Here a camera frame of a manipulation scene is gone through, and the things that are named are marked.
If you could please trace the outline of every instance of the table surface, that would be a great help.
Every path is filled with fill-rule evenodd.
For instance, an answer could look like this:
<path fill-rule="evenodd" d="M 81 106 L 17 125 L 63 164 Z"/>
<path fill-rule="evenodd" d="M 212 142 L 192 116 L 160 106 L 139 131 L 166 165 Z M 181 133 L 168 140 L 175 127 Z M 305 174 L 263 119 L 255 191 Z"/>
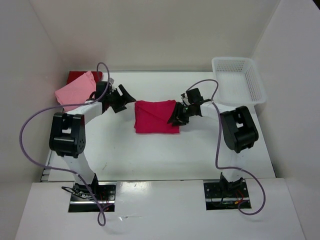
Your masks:
<path fill-rule="evenodd" d="M 123 84 L 137 100 L 150 102 L 176 100 L 197 81 L 211 79 L 212 72 L 112 72 L 114 85 Z M 203 82 L 198 88 L 210 98 L 214 82 Z M 275 178 L 266 143 L 254 108 L 250 112 L 259 133 L 254 147 L 241 152 L 246 170 L 258 178 Z M 215 168 L 218 122 L 200 116 L 180 127 L 180 134 L 136 134 L 134 103 L 115 114 L 112 109 L 89 122 L 84 153 L 100 181 L 153 181 L 218 179 Z M 230 151 L 221 141 L 219 165 L 229 166 Z M 68 168 L 53 152 L 50 166 Z M 49 182 L 73 181 L 72 174 L 51 170 Z"/>
<path fill-rule="evenodd" d="M 106 226 L 97 212 L 68 213 L 71 182 L 33 183 L 16 240 L 303 240 L 304 235 L 282 178 L 261 179 L 266 193 L 264 209 L 245 216 L 237 209 L 206 210 L 202 180 L 118 182 L 115 212 L 107 212 Z M 247 179 L 253 209 L 262 192 Z"/>

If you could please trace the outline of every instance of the white wall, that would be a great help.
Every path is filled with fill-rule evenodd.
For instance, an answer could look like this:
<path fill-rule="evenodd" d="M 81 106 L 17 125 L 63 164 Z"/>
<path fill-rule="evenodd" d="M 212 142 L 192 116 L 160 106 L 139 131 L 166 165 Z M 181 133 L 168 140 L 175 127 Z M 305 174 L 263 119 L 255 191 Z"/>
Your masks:
<path fill-rule="evenodd" d="M 0 239 L 11 240 L 41 170 L 19 148 L 20 127 L 35 111 L 55 104 L 54 90 L 66 72 L 28 1 L 0 1 L 0 33 Z M 25 133 L 28 152 L 42 163 L 51 119 L 52 112 L 41 115 Z"/>
<path fill-rule="evenodd" d="M 268 101 L 257 108 L 278 177 L 308 240 L 320 239 L 320 10 L 282 0 L 253 54 Z"/>
<path fill-rule="evenodd" d="M 249 57 L 279 0 L 30 0 L 74 68 L 210 70 Z"/>

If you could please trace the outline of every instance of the wire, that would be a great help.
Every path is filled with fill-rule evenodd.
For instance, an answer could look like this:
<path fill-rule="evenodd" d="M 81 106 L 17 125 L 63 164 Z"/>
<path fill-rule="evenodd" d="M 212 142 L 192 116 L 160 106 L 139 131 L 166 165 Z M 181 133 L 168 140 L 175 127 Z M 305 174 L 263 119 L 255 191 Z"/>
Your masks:
<path fill-rule="evenodd" d="M 187 91 L 190 90 L 191 88 L 193 88 L 195 85 L 197 85 L 197 84 L 199 84 L 199 83 L 202 83 L 202 82 L 206 82 L 206 81 L 213 81 L 213 82 L 216 83 L 216 88 L 215 88 L 215 90 L 214 90 L 214 92 L 213 92 L 213 94 L 212 94 L 212 96 L 211 96 L 211 98 L 210 98 L 211 103 L 213 104 L 213 106 L 214 106 L 214 108 L 215 108 L 215 110 L 216 110 L 216 113 L 217 113 L 217 115 L 218 115 L 218 122 L 219 122 L 218 143 L 217 143 L 217 145 L 216 145 L 215 161 L 214 161 L 215 168 L 217 168 L 218 170 L 235 169 L 235 170 L 239 170 L 239 171 L 245 172 L 246 174 L 250 175 L 250 176 L 258 183 L 258 185 L 259 185 L 260 188 L 261 188 L 262 194 L 263 194 L 263 202 L 262 202 L 261 207 L 260 207 L 257 211 L 255 211 L 255 212 L 245 212 L 245 211 L 242 211 L 242 210 L 240 209 L 240 206 L 241 206 L 243 203 L 248 202 L 249 200 L 243 200 L 243 201 L 241 201 L 241 202 L 237 205 L 237 206 L 238 206 L 238 210 L 239 210 L 242 214 L 247 215 L 247 216 L 256 215 L 256 214 L 258 214 L 258 213 L 260 213 L 260 212 L 262 211 L 262 209 L 265 207 L 265 204 L 266 204 L 266 192 L 265 192 L 264 187 L 263 187 L 262 184 L 260 183 L 260 181 L 259 181 L 251 172 L 249 172 L 249 171 L 247 171 L 247 170 L 244 170 L 244 169 L 242 169 L 242 168 L 240 168 L 240 167 L 237 167 L 237 166 L 219 166 L 219 165 L 218 165 L 219 151 L 220 151 L 220 145 L 221 145 L 221 136 L 222 136 L 222 122 L 221 122 L 221 116 L 220 116 L 219 108 L 218 108 L 218 106 L 217 106 L 217 105 L 215 104 L 215 102 L 214 102 L 214 96 L 215 96 L 215 94 L 216 94 L 216 92 L 217 92 L 217 90 L 218 90 L 219 83 L 218 83 L 216 80 L 214 80 L 214 79 L 205 79 L 205 80 L 201 80 L 201 81 L 196 82 L 196 83 L 193 84 L 191 87 L 189 87 L 189 88 L 187 89 Z"/>
<path fill-rule="evenodd" d="M 81 181 L 83 182 L 83 184 L 85 185 L 86 189 L 87 189 L 87 190 L 89 191 L 89 193 L 91 194 L 91 196 L 92 196 L 93 200 L 95 201 L 97 207 L 99 208 L 99 211 L 100 211 L 100 212 L 99 212 L 99 214 L 98 214 L 97 221 L 98 221 L 98 224 L 103 227 L 103 226 L 106 225 L 106 216 L 105 216 L 105 211 L 104 211 L 104 209 L 105 209 L 106 207 L 103 208 L 103 207 L 100 205 L 100 203 L 98 202 L 98 200 L 97 200 L 95 194 L 93 193 L 91 187 L 89 187 L 89 185 L 86 183 L 86 181 L 84 180 L 84 178 L 83 178 L 78 172 L 76 172 L 76 171 L 74 171 L 74 170 L 70 170 L 70 169 L 66 169 L 66 168 L 60 168 L 60 167 L 54 167 L 54 166 L 46 166 L 46 165 L 44 165 L 44 164 L 41 164 L 41 163 L 33 160 L 33 159 L 29 156 L 29 154 L 27 153 L 27 151 L 26 151 L 26 149 L 25 149 L 25 146 L 24 146 L 24 143 L 23 143 L 23 133 L 24 133 L 24 130 L 25 130 L 27 124 L 28 124 L 35 116 L 37 116 L 37 115 L 39 115 L 39 114 L 41 114 L 41 113 L 43 113 L 43 112 L 45 112 L 45 111 L 51 110 L 51 109 L 64 108 L 64 107 L 76 107 L 76 106 L 79 107 L 79 106 L 90 105 L 90 104 L 93 104 L 93 103 L 99 101 L 99 100 L 105 95 L 105 93 L 107 92 L 108 87 L 109 87 L 109 85 L 110 85 L 110 72 L 109 72 L 108 66 L 107 66 L 105 63 L 99 62 L 99 63 L 97 64 L 97 66 L 96 66 L 96 72 L 97 72 L 99 81 L 101 81 L 101 78 L 99 77 L 99 66 L 100 66 L 100 65 L 103 65 L 103 66 L 105 67 L 105 69 L 106 69 L 106 71 L 107 71 L 107 74 L 108 74 L 108 79 L 107 79 L 106 87 L 105 87 L 103 93 L 101 94 L 101 96 L 100 96 L 99 98 L 97 98 L 96 100 L 94 100 L 94 101 L 92 101 L 92 102 L 89 102 L 89 103 L 74 103 L 74 104 L 65 104 L 65 105 L 59 105 L 59 106 L 50 106 L 50 107 L 47 107 L 47 108 L 44 108 L 44 109 L 42 109 L 42 110 L 37 111 L 36 113 L 34 113 L 33 115 L 31 115 L 31 116 L 24 122 L 24 124 L 22 125 L 21 130 L 20 130 L 20 133 L 19 133 L 19 144 L 20 144 L 20 148 L 21 148 L 22 153 L 24 154 L 24 156 L 25 156 L 30 162 L 32 162 L 33 164 L 35 164 L 35 165 L 37 165 L 37 166 L 39 166 L 39 167 L 41 167 L 41 168 L 58 170 L 58 171 L 63 171 L 63 172 L 68 172 L 68 173 L 72 173 L 72 174 L 78 176 L 78 177 L 81 179 Z"/>

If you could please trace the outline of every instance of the red cloth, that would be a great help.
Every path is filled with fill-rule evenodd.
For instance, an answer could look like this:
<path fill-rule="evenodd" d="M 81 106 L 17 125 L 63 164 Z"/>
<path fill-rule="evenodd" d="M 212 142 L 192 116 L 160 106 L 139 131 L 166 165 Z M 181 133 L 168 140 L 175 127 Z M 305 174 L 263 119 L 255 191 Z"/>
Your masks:
<path fill-rule="evenodd" d="M 167 124 L 175 109 L 176 101 L 136 101 L 135 132 L 137 134 L 178 134 L 179 126 Z"/>
<path fill-rule="evenodd" d="M 85 73 L 86 73 L 86 71 L 70 71 L 68 79 L 66 80 L 66 84 L 69 84 L 69 83 L 73 82 L 74 80 L 76 80 L 77 78 L 79 78 L 81 75 L 83 75 Z M 98 77 L 96 71 L 93 71 L 92 74 L 93 74 L 93 77 L 94 77 L 94 81 L 96 83 L 99 82 L 99 78 L 100 79 L 102 78 L 102 72 L 101 71 L 99 71 L 99 77 Z"/>

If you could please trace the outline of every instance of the plastic basket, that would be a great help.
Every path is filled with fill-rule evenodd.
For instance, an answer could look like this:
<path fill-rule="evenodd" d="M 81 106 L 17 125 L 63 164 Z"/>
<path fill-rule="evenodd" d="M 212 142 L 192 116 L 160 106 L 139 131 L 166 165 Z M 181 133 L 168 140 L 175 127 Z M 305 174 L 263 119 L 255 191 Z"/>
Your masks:
<path fill-rule="evenodd" d="M 256 105 L 267 100 L 255 62 L 244 57 L 212 59 L 215 79 L 219 82 L 217 100 L 230 105 Z"/>

